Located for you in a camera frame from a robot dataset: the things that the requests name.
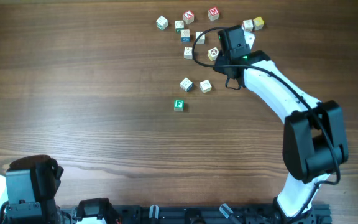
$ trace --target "wooden table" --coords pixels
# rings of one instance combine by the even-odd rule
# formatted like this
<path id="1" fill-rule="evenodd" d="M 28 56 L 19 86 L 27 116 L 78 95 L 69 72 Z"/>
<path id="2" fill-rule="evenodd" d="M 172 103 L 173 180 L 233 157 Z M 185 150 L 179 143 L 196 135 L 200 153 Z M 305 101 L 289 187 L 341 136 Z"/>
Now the wooden table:
<path id="1" fill-rule="evenodd" d="M 210 22 L 207 10 L 220 18 Z M 0 173 L 49 154 L 65 173 L 61 206 L 270 203 L 287 170 L 283 124 L 255 94 L 183 59 L 174 21 L 191 9 L 193 34 L 262 16 L 262 49 L 301 89 L 343 109 L 349 161 L 324 186 L 334 223 L 358 223 L 358 1 L 142 1 L 0 6 Z M 169 27 L 157 29 L 164 15 Z M 198 58 L 220 48 L 216 34 Z M 195 83 L 184 92 L 180 82 Z M 199 82 L 213 90 L 202 94 Z M 185 100 L 184 113 L 173 111 Z"/>

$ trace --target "wooden cube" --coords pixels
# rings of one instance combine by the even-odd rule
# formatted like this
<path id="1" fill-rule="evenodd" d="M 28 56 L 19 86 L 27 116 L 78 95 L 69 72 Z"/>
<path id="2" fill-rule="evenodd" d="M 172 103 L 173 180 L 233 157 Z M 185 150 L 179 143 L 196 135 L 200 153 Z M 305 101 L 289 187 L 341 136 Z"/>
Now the wooden cube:
<path id="1" fill-rule="evenodd" d="M 183 21 L 175 21 L 175 32 L 180 34 L 180 31 L 185 28 L 185 23 Z"/>
<path id="2" fill-rule="evenodd" d="M 215 19 L 219 18 L 219 10 L 217 9 L 217 7 L 213 7 L 208 10 L 208 18 L 211 21 L 214 21 Z"/>
<path id="3" fill-rule="evenodd" d="M 192 50 L 193 50 L 192 47 L 185 47 L 185 53 L 184 53 L 185 59 L 190 59 L 190 60 L 193 59 L 193 54 L 191 53 Z"/>
<path id="4" fill-rule="evenodd" d="M 212 86 L 211 86 L 209 80 L 204 80 L 204 81 L 200 82 L 200 89 L 203 93 L 211 91 Z"/>
<path id="5" fill-rule="evenodd" d="M 194 13 L 190 10 L 183 13 L 183 21 L 185 21 L 186 24 L 191 24 L 194 21 Z"/>
<path id="6" fill-rule="evenodd" d="M 252 32 L 252 29 L 254 28 L 254 25 L 252 23 L 252 19 L 242 21 L 241 27 L 246 32 Z"/>
<path id="7" fill-rule="evenodd" d="M 196 39 L 200 34 L 202 34 L 202 32 L 196 32 Z M 197 44 L 205 44 L 205 34 L 198 39 Z"/>
<path id="8" fill-rule="evenodd" d="M 261 17 L 254 19 L 255 31 L 260 30 L 264 26 L 265 22 Z"/>
<path id="9" fill-rule="evenodd" d="M 166 19 L 163 16 L 160 16 L 159 19 L 156 20 L 157 27 L 160 28 L 160 30 L 164 30 L 168 26 L 168 19 Z"/>
<path id="10" fill-rule="evenodd" d="M 180 35 L 183 43 L 190 42 L 190 30 L 181 30 Z"/>
<path id="11" fill-rule="evenodd" d="M 212 48 L 211 50 L 208 51 L 208 57 L 211 61 L 216 60 L 216 58 L 218 57 L 218 49 L 216 47 Z"/>
<path id="12" fill-rule="evenodd" d="M 175 100 L 175 104 L 173 105 L 174 111 L 183 111 L 184 108 L 185 108 L 184 100 Z"/>
<path id="13" fill-rule="evenodd" d="M 190 91 L 192 87 L 193 87 L 193 83 L 188 78 L 185 78 L 180 83 L 180 88 L 184 89 L 185 91 Z"/>

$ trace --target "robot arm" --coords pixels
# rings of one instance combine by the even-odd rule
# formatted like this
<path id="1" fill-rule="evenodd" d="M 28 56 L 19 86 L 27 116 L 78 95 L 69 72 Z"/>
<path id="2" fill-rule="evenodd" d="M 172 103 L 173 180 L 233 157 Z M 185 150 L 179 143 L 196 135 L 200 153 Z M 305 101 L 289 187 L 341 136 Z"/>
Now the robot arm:
<path id="1" fill-rule="evenodd" d="M 318 127 L 310 118 L 306 106 L 289 88 L 302 97 L 319 116 L 323 128 L 329 133 L 338 164 L 346 162 L 348 157 L 341 108 L 333 101 L 322 103 L 299 89 L 262 51 L 251 53 L 254 34 L 234 26 L 219 31 L 218 36 L 222 51 L 213 69 L 227 75 L 227 82 L 230 78 L 236 79 L 239 83 L 238 89 L 246 87 L 261 97 L 284 123 L 283 159 L 290 173 L 284 189 L 275 198 L 276 206 L 279 207 L 284 220 L 297 215 L 307 204 L 302 211 L 306 213 L 311 209 L 311 201 L 317 193 L 316 183 L 329 177 L 334 169 L 334 162 L 323 135 L 311 135 L 311 129 Z"/>
<path id="2" fill-rule="evenodd" d="M 263 60 L 252 65 L 269 70 L 279 76 L 301 95 L 312 108 L 316 108 L 317 103 L 320 103 L 318 99 L 306 94 L 287 79 L 271 60 Z M 287 87 L 264 72 L 252 68 L 245 69 L 244 85 L 248 90 L 253 91 L 256 95 L 261 97 L 283 123 L 285 122 L 285 118 L 290 116 L 294 111 L 307 111 L 306 107 L 299 102 L 298 98 L 296 98 Z M 315 183 L 326 180 L 328 177 L 329 174 L 323 174 L 315 177 L 311 182 L 304 184 L 301 180 L 296 180 L 291 174 L 288 174 L 284 189 L 277 197 L 278 206 L 281 208 L 283 214 L 286 217 L 295 216 L 307 202 L 309 195 L 313 193 Z M 310 209 L 311 202 L 303 213 Z"/>

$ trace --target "black cable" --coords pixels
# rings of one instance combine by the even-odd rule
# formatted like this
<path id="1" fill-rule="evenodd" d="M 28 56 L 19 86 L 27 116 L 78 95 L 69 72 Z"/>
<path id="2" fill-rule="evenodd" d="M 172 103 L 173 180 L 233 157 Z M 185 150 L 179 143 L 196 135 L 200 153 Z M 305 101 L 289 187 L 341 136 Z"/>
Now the black cable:
<path id="1" fill-rule="evenodd" d="M 69 213 L 62 211 L 62 210 L 60 210 L 60 213 L 62 214 L 62 220 L 64 220 L 64 217 L 66 217 L 71 223 L 71 215 Z"/>
<path id="2" fill-rule="evenodd" d="M 9 201 L 4 202 L 0 208 L 0 224 L 4 221 L 5 208 L 9 205 Z"/>
<path id="3" fill-rule="evenodd" d="M 313 109 L 309 106 L 309 104 L 303 99 L 302 96 L 300 96 L 287 82 L 285 82 L 284 80 L 282 80 L 280 77 L 278 77 L 276 74 L 274 74 L 273 72 L 271 71 L 268 71 L 264 68 L 260 68 L 260 67 L 256 67 L 256 66 L 253 66 L 253 65 L 209 65 L 209 64 L 205 64 L 205 63 L 201 63 L 199 62 L 196 57 L 195 57 L 195 48 L 196 48 L 196 43 L 198 41 L 198 39 L 202 36 L 202 35 L 205 35 L 207 34 L 208 32 L 211 32 L 213 30 L 222 30 L 222 29 L 227 29 L 227 27 L 214 27 L 214 28 L 210 28 L 206 31 L 204 31 L 203 33 L 201 33 L 197 38 L 196 40 L 194 41 L 194 44 L 193 44 L 193 48 L 191 50 L 191 54 L 193 56 L 193 60 L 201 65 L 201 66 L 204 66 L 204 67 L 209 67 L 209 68 L 252 68 L 252 69 L 255 69 L 255 70 L 259 70 L 261 72 L 265 72 L 266 74 L 270 75 L 271 77 L 274 77 L 277 81 L 279 81 L 281 84 L 283 84 L 288 90 L 290 90 L 294 95 L 295 97 L 297 97 L 299 99 L 299 101 L 308 109 L 308 112 L 309 114 L 311 115 L 312 119 L 316 122 L 317 124 L 317 128 L 321 130 L 326 142 L 327 142 L 327 145 L 328 145 L 328 148 L 329 148 L 329 152 L 331 153 L 331 157 L 333 159 L 333 162 L 334 162 L 334 171 L 336 173 L 336 180 L 334 182 L 332 181 L 328 181 L 328 180 L 321 180 L 317 183 L 315 183 L 314 185 L 314 188 L 311 192 L 311 194 L 309 195 L 306 203 L 301 207 L 301 209 L 296 213 L 296 215 L 294 215 L 293 217 L 290 217 L 288 223 L 292 223 L 294 222 L 297 218 L 299 218 L 303 211 L 306 209 L 306 207 L 309 205 L 309 203 L 311 202 L 313 196 L 315 195 L 315 193 L 317 192 L 317 190 L 320 188 L 320 185 L 321 184 L 329 184 L 329 185 L 336 185 L 338 184 L 340 181 L 341 181 L 341 171 L 339 170 L 339 164 L 337 162 L 337 159 L 336 159 L 336 155 L 335 155 L 335 152 L 334 152 L 334 147 L 333 147 L 333 144 L 328 136 L 328 133 L 327 131 L 325 130 L 323 124 L 321 124 L 321 121 L 320 119 L 317 117 L 316 113 L 313 111 Z"/>

